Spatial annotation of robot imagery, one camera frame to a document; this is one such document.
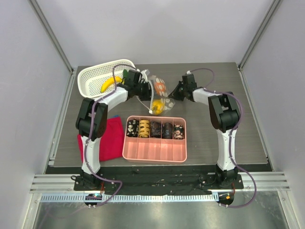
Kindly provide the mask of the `orange toy fruit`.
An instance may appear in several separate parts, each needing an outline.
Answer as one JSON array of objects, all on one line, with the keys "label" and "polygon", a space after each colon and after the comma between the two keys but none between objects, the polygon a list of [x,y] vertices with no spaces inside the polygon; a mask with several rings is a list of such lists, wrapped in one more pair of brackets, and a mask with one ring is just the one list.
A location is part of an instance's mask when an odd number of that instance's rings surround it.
[{"label": "orange toy fruit", "polygon": [[154,82],[154,88],[159,96],[167,96],[167,89],[163,80],[157,78]]}]

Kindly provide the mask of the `yellow toy fruit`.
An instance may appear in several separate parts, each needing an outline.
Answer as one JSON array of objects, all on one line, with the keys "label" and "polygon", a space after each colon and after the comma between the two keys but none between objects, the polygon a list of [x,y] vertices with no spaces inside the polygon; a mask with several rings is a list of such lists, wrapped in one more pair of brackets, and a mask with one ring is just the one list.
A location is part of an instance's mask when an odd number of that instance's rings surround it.
[{"label": "yellow toy fruit", "polygon": [[164,103],[161,100],[154,100],[151,110],[153,115],[160,115],[164,111]]}]

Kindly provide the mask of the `clear polka dot zip bag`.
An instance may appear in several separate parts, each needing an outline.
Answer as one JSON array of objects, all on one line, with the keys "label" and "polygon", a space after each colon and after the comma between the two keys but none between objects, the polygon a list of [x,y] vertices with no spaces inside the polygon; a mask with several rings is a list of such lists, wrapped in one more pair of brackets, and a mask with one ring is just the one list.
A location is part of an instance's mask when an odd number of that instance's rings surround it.
[{"label": "clear polka dot zip bag", "polygon": [[142,94],[136,98],[148,109],[149,114],[164,115],[174,107],[175,101],[169,98],[165,81],[162,78],[155,75],[143,76],[140,83],[143,86]]}]

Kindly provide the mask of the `green toy cucumber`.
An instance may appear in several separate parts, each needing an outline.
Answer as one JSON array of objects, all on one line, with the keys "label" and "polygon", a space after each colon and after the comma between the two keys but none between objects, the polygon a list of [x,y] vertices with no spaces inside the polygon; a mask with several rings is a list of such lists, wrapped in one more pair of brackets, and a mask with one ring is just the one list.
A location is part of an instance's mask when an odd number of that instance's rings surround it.
[{"label": "green toy cucumber", "polygon": [[123,72],[122,72],[122,78],[125,80],[125,79],[127,79],[127,77],[128,77],[128,70],[126,70],[126,69],[124,69],[123,70]]}]

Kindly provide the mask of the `yellow toy banana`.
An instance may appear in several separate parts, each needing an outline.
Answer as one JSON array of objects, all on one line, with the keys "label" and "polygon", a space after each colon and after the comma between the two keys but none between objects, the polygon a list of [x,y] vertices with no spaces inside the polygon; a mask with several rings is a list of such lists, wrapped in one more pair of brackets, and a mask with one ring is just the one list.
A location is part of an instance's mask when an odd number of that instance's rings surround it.
[{"label": "yellow toy banana", "polygon": [[101,93],[104,93],[111,85],[115,83],[121,83],[123,79],[119,76],[112,77],[106,80],[103,85],[101,86]]}]

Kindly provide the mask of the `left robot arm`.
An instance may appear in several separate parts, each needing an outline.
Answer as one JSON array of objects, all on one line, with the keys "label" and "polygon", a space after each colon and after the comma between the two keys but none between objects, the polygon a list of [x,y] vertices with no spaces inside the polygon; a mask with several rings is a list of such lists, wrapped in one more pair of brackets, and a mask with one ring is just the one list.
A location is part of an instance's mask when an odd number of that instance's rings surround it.
[{"label": "left robot arm", "polygon": [[103,180],[99,175],[100,142],[107,128],[108,112],[117,105],[137,96],[145,101],[153,97],[153,84],[148,70],[126,70],[122,82],[115,80],[114,89],[96,99],[84,98],[76,120],[82,145],[80,177],[90,190],[97,190]]}]

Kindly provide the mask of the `yellow black cloth roll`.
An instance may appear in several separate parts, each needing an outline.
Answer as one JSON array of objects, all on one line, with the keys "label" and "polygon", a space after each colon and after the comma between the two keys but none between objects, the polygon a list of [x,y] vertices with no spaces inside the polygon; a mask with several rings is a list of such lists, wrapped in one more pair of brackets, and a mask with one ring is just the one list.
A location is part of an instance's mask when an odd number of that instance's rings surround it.
[{"label": "yellow black cloth roll", "polygon": [[150,121],[149,120],[140,120],[139,121],[139,138],[149,138],[150,137]]}]

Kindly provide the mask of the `black white dotted cloth roll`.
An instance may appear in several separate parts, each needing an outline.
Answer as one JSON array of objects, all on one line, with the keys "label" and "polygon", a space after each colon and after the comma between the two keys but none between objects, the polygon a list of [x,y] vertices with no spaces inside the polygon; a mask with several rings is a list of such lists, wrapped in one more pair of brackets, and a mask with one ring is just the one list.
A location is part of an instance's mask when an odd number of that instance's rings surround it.
[{"label": "black white dotted cloth roll", "polygon": [[128,137],[138,137],[139,120],[132,119],[127,122],[126,135]]}]

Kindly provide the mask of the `dark brown patterned cloth roll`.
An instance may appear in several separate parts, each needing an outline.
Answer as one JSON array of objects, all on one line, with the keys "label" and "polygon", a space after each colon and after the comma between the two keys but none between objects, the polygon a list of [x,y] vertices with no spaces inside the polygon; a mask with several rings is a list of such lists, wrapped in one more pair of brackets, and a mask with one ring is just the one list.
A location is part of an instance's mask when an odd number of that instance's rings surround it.
[{"label": "dark brown patterned cloth roll", "polygon": [[161,138],[162,135],[162,124],[157,121],[151,121],[150,123],[150,137]]}]

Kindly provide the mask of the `dark floral rose cloth roll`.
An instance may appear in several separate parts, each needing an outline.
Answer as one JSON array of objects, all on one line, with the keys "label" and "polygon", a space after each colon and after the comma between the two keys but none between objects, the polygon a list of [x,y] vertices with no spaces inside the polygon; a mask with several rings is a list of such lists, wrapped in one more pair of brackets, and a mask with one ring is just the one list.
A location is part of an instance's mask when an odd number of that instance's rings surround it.
[{"label": "dark floral rose cloth roll", "polygon": [[173,138],[176,140],[184,139],[184,126],[181,124],[174,124],[173,126]]}]

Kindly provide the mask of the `dark blue patterned cloth roll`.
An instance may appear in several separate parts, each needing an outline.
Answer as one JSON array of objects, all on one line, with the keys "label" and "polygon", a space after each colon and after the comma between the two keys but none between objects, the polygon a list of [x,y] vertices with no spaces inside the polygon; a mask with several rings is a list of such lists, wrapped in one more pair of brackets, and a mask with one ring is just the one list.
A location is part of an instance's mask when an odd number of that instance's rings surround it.
[{"label": "dark blue patterned cloth roll", "polygon": [[162,138],[163,139],[172,139],[173,138],[173,125],[170,122],[163,124],[162,128]]}]

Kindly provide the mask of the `white perforated plastic basket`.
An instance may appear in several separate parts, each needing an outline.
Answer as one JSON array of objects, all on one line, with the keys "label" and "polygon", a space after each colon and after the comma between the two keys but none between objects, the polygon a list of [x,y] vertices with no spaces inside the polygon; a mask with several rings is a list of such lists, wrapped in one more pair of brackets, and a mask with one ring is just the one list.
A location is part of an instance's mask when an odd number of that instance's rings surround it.
[{"label": "white perforated plastic basket", "polygon": [[120,65],[114,69],[114,75],[120,78],[123,76],[124,69],[129,70],[131,69],[130,66],[135,67],[130,60],[119,59],[81,70],[77,76],[77,85],[80,95],[82,97],[95,98],[111,92],[114,89],[113,84],[107,88],[104,93],[101,93],[101,88],[108,79],[112,78],[113,67],[118,64],[127,64],[127,66]]}]

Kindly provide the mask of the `pink divided organizer tray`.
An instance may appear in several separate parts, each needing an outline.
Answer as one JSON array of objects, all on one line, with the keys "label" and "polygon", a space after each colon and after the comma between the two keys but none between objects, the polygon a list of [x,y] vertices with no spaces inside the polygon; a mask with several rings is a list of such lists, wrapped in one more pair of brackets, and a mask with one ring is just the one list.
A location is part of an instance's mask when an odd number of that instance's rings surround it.
[{"label": "pink divided organizer tray", "polygon": [[138,138],[126,136],[122,150],[122,156],[129,162],[147,164],[170,164],[176,165],[187,160],[187,134],[186,121],[180,117],[156,117],[156,116],[136,116],[132,115],[127,121],[149,120],[161,124],[171,123],[181,125],[184,130],[182,140],[162,139],[162,138]]}]

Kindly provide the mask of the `red folded cloth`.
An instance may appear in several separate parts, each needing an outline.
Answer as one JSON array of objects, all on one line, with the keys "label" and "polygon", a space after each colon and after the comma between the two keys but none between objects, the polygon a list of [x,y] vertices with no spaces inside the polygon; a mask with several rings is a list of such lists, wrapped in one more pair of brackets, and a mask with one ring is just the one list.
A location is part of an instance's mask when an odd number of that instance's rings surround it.
[{"label": "red folded cloth", "polygon": [[99,161],[109,161],[122,157],[124,130],[120,117],[107,120],[106,131],[99,143]]}]

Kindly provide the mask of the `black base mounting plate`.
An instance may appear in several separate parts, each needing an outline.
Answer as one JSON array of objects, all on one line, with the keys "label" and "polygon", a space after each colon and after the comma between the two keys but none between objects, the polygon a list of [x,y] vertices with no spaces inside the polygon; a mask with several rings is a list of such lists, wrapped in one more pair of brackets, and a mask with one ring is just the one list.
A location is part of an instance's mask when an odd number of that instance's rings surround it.
[{"label": "black base mounting plate", "polygon": [[122,187],[118,195],[141,195],[141,196],[178,196],[208,194],[213,190],[226,190],[235,188],[243,189],[244,184],[241,176],[225,187],[216,183],[215,174],[182,173],[182,174],[105,174],[103,178],[110,182],[101,181],[97,187],[86,188],[79,182],[74,186],[77,191],[100,191],[113,194],[119,184],[115,180],[122,181]]}]

